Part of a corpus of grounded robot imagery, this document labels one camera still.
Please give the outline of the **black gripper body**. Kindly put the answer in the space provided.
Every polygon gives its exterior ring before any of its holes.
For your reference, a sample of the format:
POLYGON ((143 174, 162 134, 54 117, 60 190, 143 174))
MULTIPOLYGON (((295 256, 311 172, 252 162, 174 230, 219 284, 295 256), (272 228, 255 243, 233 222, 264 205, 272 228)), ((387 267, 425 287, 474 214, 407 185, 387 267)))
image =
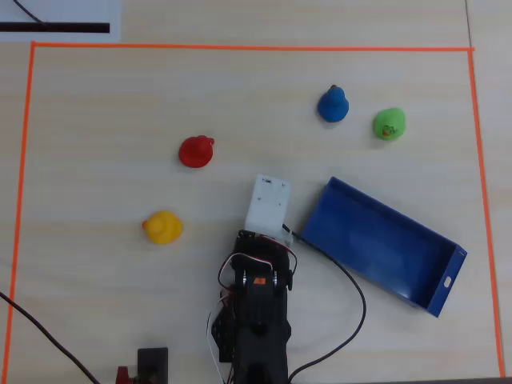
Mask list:
POLYGON ((234 252, 269 260, 285 259, 289 252, 283 244, 265 235, 240 230, 234 242, 234 252))

